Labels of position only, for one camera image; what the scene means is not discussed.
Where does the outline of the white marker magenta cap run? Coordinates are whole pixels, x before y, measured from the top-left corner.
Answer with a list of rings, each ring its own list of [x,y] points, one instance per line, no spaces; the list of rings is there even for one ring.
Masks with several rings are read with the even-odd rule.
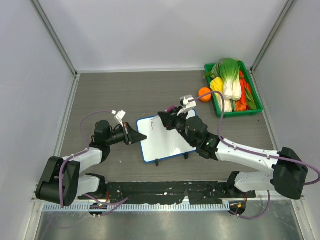
[[[164,121],[166,123],[172,117],[171,112],[174,108],[175,106],[172,105],[168,107],[166,110],[158,112],[156,116],[151,118],[151,120],[155,121],[156,119],[160,119],[161,121]]]

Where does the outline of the blue framed whiteboard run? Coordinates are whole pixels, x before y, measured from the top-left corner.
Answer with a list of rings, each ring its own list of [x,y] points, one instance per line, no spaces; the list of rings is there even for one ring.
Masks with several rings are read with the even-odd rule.
[[[176,130],[166,130],[158,115],[138,119],[136,127],[140,134],[147,136],[140,142],[142,159],[146,163],[196,151]]]

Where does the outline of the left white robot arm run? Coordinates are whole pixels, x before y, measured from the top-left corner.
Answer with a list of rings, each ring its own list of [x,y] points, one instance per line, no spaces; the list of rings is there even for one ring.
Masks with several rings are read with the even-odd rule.
[[[134,130],[127,122],[112,128],[108,121],[98,121],[85,150],[48,159],[35,191],[36,198],[61,207],[68,207],[75,199],[85,195],[102,199],[107,194],[105,177],[94,173],[81,176],[81,173],[103,163],[112,145],[124,143],[129,146],[146,139],[146,135]]]

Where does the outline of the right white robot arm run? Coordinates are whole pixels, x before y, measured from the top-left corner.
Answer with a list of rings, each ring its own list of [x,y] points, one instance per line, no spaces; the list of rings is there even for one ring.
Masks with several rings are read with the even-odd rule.
[[[262,150],[234,143],[208,131],[198,116],[179,113],[181,107],[170,112],[160,111],[163,127],[176,132],[204,159],[231,162],[255,169],[255,172],[232,172],[226,184],[226,193],[233,198],[249,191],[276,191],[299,200],[308,174],[308,168],[294,150]]]

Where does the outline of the orange toy fruit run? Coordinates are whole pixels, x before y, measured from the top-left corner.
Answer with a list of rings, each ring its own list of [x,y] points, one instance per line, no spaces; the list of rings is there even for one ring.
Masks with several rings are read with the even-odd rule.
[[[211,89],[208,87],[202,87],[198,91],[199,100],[203,103],[207,103],[212,99]]]

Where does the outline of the green plastic basket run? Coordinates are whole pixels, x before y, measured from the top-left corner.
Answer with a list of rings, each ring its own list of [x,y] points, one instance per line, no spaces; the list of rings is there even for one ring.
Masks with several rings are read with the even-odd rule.
[[[216,65],[215,63],[207,63],[207,64],[205,64],[204,65],[205,72],[209,73],[209,71],[212,71],[212,69],[213,69],[213,67],[215,65]],[[256,108],[252,109],[251,108],[252,104],[251,104],[244,111],[237,111],[236,110],[236,111],[224,113],[224,115],[223,115],[224,118],[241,117],[241,116],[253,116],[253,115],[256,115],[256,114],[258,114],[258,113],[263,111],[263,105],[262,105],[262,103],[260,101],[260,98],[259,98],[257,92],[256,92],[256,89],[254,87],[254,84],[253,84],[253,81],[251,79],[250,73],[248,72],[245,64],[242,61],[238,62],[238,65],[239,65],[239,70],[243,73],[243,79],[246,81],[247,85],[250,88],[249,92],[250,92],[251,96],[249,95],[249,97],[251,97],[251,100],[254,103]],[[210,78],[209,76],[206,76],[206,81],[207,81],[207,85],[210,86],[212,78]],[[216,96],[212,97],[212,104],[213,104],[216,116],[218,118],[220,118],[222,112],[220,110],[220,107],[219,107],[219,104],[218,104]]]

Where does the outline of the red toy peppers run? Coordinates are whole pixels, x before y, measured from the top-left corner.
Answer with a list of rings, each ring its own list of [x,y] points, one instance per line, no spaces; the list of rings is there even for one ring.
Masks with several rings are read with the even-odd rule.
[[[248,106],[246,102],[246,91],[245,88],[249,86],[249,84],[246,82],[244,78],[244,74],[241,70],[239,70],[239,81],[241,86],[241,98],[240,100],[235,102],[235,107],[237,112],[243,112],[250,110],[250,107]]]

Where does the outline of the toy bok choy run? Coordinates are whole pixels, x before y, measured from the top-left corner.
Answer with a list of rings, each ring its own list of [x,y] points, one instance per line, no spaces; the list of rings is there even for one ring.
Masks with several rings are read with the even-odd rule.
[[[238,61],[226,58],[220,65],[219,74],[223,81],[222,93],[226,100],[239,101],[242,97]]]

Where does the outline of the green toy pea pods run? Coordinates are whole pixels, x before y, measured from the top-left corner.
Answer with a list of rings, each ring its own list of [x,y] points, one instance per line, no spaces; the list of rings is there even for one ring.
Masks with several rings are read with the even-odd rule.
[[[250,110],[257,110],[257,106],[254,101],[254,98],[247,87],[244,87],[244,92],[245,92],[245,101],[246,101],[246,104],[249,107],[249,109]]]

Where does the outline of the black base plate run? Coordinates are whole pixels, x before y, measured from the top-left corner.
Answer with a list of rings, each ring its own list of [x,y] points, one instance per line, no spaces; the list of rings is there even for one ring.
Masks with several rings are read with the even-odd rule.
[[[206,205],[221,204],[223,199],[253,199],[256,192],[241,192],[219,181],[136,181],[108,182],[104,196],[111,203],[127,198],[125,203],[131,205],[179,205],[185,198],[191,205]]]

